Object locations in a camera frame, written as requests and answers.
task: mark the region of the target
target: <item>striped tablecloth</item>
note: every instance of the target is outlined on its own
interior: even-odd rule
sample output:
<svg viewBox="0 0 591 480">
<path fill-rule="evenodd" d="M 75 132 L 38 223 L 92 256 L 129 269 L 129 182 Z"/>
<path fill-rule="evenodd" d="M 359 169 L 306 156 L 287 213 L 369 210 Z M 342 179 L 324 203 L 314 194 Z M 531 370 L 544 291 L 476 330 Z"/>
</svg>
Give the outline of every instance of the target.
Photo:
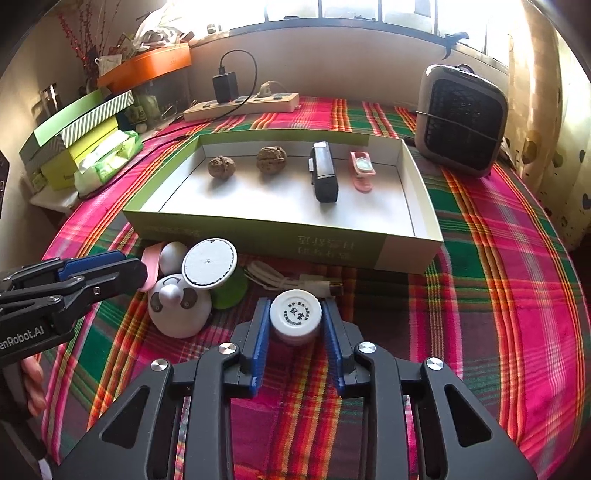
<svg viewBox="0 0 591 480">
<path fill-rule="evenodd" d="M 78 208 L 46 258 L 108 249 L 141 255 L 146 243 L 121 209 L 186 140 L 154 147 L 184 132 L 314 128 L 401 137 L 414 127 L 404 109 L 315 98 L 302 99 L 293 113 L 174 125 L 168 135 L 148 142 L 145 161 Z M 401 358 L 443 358 L 546 479 L 590 415 L 591 336 L 576 273 L 543 210 L 507 168 L 495 166 L 489 176 L 473 179 L 416 157 L 445 240 L 425 275 L 266 260 L 286 275 L 342 277 L 346 293 L 338 303 L 345 320 Z M 186 340 L 155 329 L 143 294 L 95 306 L 79 322 L 74 340 L 43 356 L 49 407 L 41 429 L 50 453 L 57 461 L 68 454 L 153 359 L 186 361 L 227 341 L 263 295 L 251 286 L 239 306 L 214 312 L 207 327 Z M 272 343 L 259 396 L 232 404 L 236 477 L 356 478 L 361 420 L 361 402 L 337 398 L 330 386 L 320 340 L 298 349 Z M 414 440 L 409 443 L 416 471 Z M 182 458 L 180 442 L 177 476 Z"/>
</svg>

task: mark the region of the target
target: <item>human hand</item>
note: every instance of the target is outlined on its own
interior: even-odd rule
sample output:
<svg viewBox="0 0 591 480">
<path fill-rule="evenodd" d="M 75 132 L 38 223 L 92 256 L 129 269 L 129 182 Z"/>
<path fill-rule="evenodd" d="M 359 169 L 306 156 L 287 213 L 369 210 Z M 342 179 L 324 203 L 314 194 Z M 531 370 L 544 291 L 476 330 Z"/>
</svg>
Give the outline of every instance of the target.
<svg viewBox="0 0 591 480">
<path fill-rule="evenodd" d="M 43 369 L 34 356 L 30 356 L 21 361 L 23 372 L 22 380 L 27 391 L 27 406 L 31 415 L 36 417 L 43 413 L 47 407 L 45 401 L 45 392 L 43 391 Z"/>
</svg>

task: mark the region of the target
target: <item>stacked boxes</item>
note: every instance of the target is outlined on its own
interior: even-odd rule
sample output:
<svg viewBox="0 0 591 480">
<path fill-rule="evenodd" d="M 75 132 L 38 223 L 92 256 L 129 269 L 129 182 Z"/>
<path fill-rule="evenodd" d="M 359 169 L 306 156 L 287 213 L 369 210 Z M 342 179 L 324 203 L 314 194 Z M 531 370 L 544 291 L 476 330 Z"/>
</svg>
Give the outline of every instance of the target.
<svg viewBox="0 0 591 480">
<path fill-rule="evenodd" d="M 30 178 L 37 179 L 40 170 L 54 190 L 74 186 L 80 162 L 119 128 L 115 115 L 134 102 L 131 91 L 104 103 L 102 99 L 100 90 L 86 95 L 31 134 L 21 149 Z"/>
</svg>

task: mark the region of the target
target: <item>black cable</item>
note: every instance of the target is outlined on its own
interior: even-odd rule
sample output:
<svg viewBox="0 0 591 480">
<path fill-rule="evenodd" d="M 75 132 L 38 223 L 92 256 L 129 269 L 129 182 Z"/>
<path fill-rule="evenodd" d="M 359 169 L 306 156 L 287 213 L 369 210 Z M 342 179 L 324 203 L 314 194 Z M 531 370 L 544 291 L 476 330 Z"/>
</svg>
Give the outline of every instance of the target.
<svg viewBox="0 0 591 480">
<path fill-rule="evenodd" d="M 246 54 L 250 55 L 250 58 L 252 58 L 252 61 L 253 61 L 253 62 L 254 62 L 254 64 L 255 64 L 255 81 L 254 81 L 254 82 L 253 82 L 253 84 L 252 84 L 252 89 L 251 89 L 251 92 L 250 92 L 250 94 L 248 95 L 248 97 L 246 97 L 246 99 L 245 99 L 245 100 L 244 100 L 244 101 L 243 101 L 243 102 L 242 102 L 240 105 L 236 106 L 235 108 L 233 108 L 233 109 L 232 109 L 232 110 L 230 110 L 229 112 L 227 112 L 227 113 L 224 113 L 223 115 L 217 116 L 216 118 L 213 118 L 213 119 L 211 119 L 211 120 L 205 120 L 205 121 L 203 121 L 203 122 L 201 122 L 201 123 L 196 123 L 196 124 L 193 124 L 193 125 L 186 125 L 186 126 L 184 126 L 184 127 L 177 128 L 177 129 L 175 129 L 175 130 L 171 130 L 171 131 L 168 131 L 168 132 L 167 132 L 167 131 L 165 131 L 165 130 L 163 130 L 163 131 L 162 131 L 160 134 L 158 134 L 158 135 L 154 135 L 153 137 L 150 137 L 150 138 L 146 139 L 146 140 L 145 140 L 145 142 L 144 142 L 144 144 L 145 144 L 146 142 L 148 142 L 148 141 L 151 141 L 151 140 L 156 140 L 157 138 L 161 138 L 161 137 L 166 137 L 166 136 L 168 136 L 168 135 L 170 135 L 170 134 L 173 134 L 173 133 L 175 133 L 175 132 L 179 132 L 179 131 L 181 131 L 181 130 L 186 130 L 187 128 L 197 127 L 197 126 L 199 126 L 199 125 L 205 125 L 205 124 L 209 124 L 209 123 L 213 123 L 213 122 L 216 122 L 216 121 L 218 121 L 218 120 L 221 120 L 222 118 L 224 118 L 224 117 L 226 117 L 226 116 L 229 116 L 230 114 L 234 113 L 236 110 L 238 110 L 238 109 L 239 109 L 239 108 L 240 108 L 242 105 L 244 105 L 244 104 L 245 104 L 247 101 L 249 101 L 249 100 L 252 98 L 252 96 L 254 95 L 254 93 L 255 93 L 255 90 L 256 90 L 256 84 L 257 84 L 257 82 L 258 82 L 258 65 L 257 65 L 257 63 L 256 63 L 256 59 L 255 59 L 255 57 L 252 55 L 252 53 L 250 53 L 250 52 L 248 52 L 248 51 L 246 51 L 246 50 L 240 50 L 240 49 L 239 49 L 239 50 L 229 50 L 229 51 L 227 51 L 227 52 L 226 52 L 224 55 L 222 55 L 222 58 L 220 59 L 220 67 L 219 67 L 219 68 L 220 68 L 220 69 L 223 69 L 223 66 L 222 66 L 222 61 L 223 61 L 223 59 L 226 57 L 226 55 L 228 55 L 229 53 L 232 53 L 232 52 L 234 52 L 234 51 L 241 51 L 241 52 L 244 52 L 244 53 L 246 53 Z M 101 193 L 103 193 L 103 192 L 104 192 L 106 189 L 108 189 L 108 188 L 111 188 L 111 187 L 112 187 L 112 186 L 113 186 L 115 183 L 117 183 L 117 182 L 118 182 L 118 181 L 119 181 L 121 178 L 123 178 L 123 176 L 125 176 L 125 175 L 126 175 L 126 173 L 127 173 L 127 172 L 129 172 L 129 170 L 131 170 L 131 169 L 132 169 L 133 167 L 135 167 L 137 164 L 139 164 L 139 163 L 143 162 L 143 161 L 144 161 L 146 158 L 148 158 L 148 157 L 149 157 L 149 156 L 150 156 L 152 153 L 154 153 L 154 152 L 155 152 L 156 150 L 158 150 L 159 148 L 161 148 L 161 147 L 163 147 L 163 146 L 165 146 L 165 145 L 171 144 L 172 142 L 181 141 L 181 140 L 186 140 L 186 139 L 187 139 L 187 138 L 189 138 L 189 137 L 190 137 L 190 134 L 179 135 L 178 137 L 175 137 L 175 138 L 173 138 L 173 139 L 171 139 L 171 140 L 167 140 L 166 142 L 164 142 L 164 143 L 162 143 L 162 144 L 160 144 L 160 145 L 158 145 L 158 146 L 154 147 L 152 150 L 150 150 L 150 152 L 149 152 L 148 154 L 146 154 L 146 155 L 144 155 L 143 157 L 141 157 L 141 158 L 137 159 L 136 161 L 131 161 L 131 163 L 127 165 L 127 167 L 125 168 L 125 170 L 123 170 L 123 171 L 120 171 L 120 172 L 119 172 L 119 173 L 118 173 L 118 174 L 117 174 L 115 177 L 113 177 L 112 179 L 110 179 L 110 180 L 109 180 L 107 183 L 105 183 L 105 184 L 104 184 L 102 187 L 100 187 L 100 188 L 98 188 L 98 189 L 94 190 L 93 192 L 90 192 L 88 195 L 84 195 L 84 196 L 82 196 L 82 197 L 80 196 L 80 194 L 78 194 L 78 198 L 79 198 L 80 200 L 84 201 L 84 200 L 90 200 L 90 199 L 93 199 L 93 198 L 95 198 L 96 196 L 99 196 L 99 195 L 100 195 Z"/>
<path fill-rule="evenodd" d="M 216 121 L 218 121 L 218 120 L 221 120 L 222 118 L 225 118 L 225 117 L 227 117 L 227 116 L 229 116 L 229 115 L 233 114 L 233 113 L 234 113 L 236 110 L 238 110 L 238 109 L 239 109 L 239 108 L 240 108 L 242 105 L 244 105 L 244 104 L 245 104 L 247 101 L 249 101 L 249 100 L 252 98 L 252 96 L 254 95 L 254 93 L 255 93 L 255 90 L 256 90 L 256 84 L 258 83 L 258 65 L 257 65 L 257 63 L 256 63 L 256 59 L 255 59 L 255 57 L 254 57 L 254 55 L 253 55 L 252 53 L 250 53 L 249 51 L 246 51 L 246 50 L 241 50 L 241 49 L 239 49 L 239 48 L 238 48 L 238 49 L 236 49 L 236 50 L 229 50 L 229 51 L 227 51 L 227 52 L 226 52 L 224 55 L 222 55 L 222 58 L 220 59 L 220 66 L 219 66 L 219 68 L 220 68 L 220 69 L 223 69 L 223 65 L 222 65 L 222 61 L 223 61 L 223 59 L 225 58 L 225 56 L 226 56 L 226 55 L 228 55 L 229 53 L 232 53 L 232 52 L 234 52 L 234 51 L 241 51 L 241 52 L 244 52 L 244 53 L 246 53 L 247 55 L 249 55 L 249 56 L 250 56 L 250 58 L 252 58 L 252 61 L 253 61 L 253 63 L 255 64 L 255 81 L 254 81 L 254 83 L 252 84 L 252 89 L 251 89 L 251 92 L 250 92 L 250 94 L 248 95 L 248 97 L 246 97 L 246 99 L 245 99 L 245 100 L 244 100 L 244 101 L 243 101 L 243 102 L 242 102 L 240 105 L 237 105 L 237 106 L 236 106 L 236 107 L 234 107 L 232 110 L 230 110 L 229 112 L 226 112 L 226 113 L 224 113 L 223 115 L 217 116 L 217 117 L 215 117 L 215 118 L 213 118 L 213 119 L 211 119 L 211 120 L 204 120 L 204 121 L 202 121 L 202 122 L 198 122 L 198 123 L 196 123 L 196 124 L 192 124 L 192 125 L 186 125 L 186 126 L 184 126 L 184 127 L 177 128 L 177 129 L 175 129 L 175 130 L 171 130 L 171 131 L 169 131 L 169 132 L 166 132 L 166 133 L 161 133 L 161 134 L 158 134 L 158 135 L 154 135 L 153 137 L 150 137 L 150 138 L 148 138 L 148 139 L 146 140 L 146 142 L 148 142 L 148 141 L 151 141 L 151 140 L 154 140 L 154 139 L 156 139 L 156 138 L 165 137 L 166 135 L 170 135 L 170 134 L 173 134 L 173 133 L 175 133 L 175 132 L 179 132 L 179 131 L 181 131 L 181 130 L 185 130 L 185 129 L 187 129 L 187 128 L 198 127 L 199 125 L 205 125 L 205 124 L 209 124 L 209 123 L 212 123 L 212 122 L 216 122 Z"/>
</svg>

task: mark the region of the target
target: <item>curtain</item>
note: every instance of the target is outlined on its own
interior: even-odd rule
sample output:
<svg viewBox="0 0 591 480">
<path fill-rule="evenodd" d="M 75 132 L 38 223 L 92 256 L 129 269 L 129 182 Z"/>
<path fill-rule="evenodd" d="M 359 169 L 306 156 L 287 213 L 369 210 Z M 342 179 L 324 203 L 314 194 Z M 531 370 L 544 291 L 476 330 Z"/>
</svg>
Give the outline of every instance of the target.
<svg viewBox="0 0 591 480">
<path fill-rule="evenodd" d="M 591 83 L 528 0 L 512 18 L 505 138 L 517 172 L 573 250 L 591 225 Z"/>
</svg>

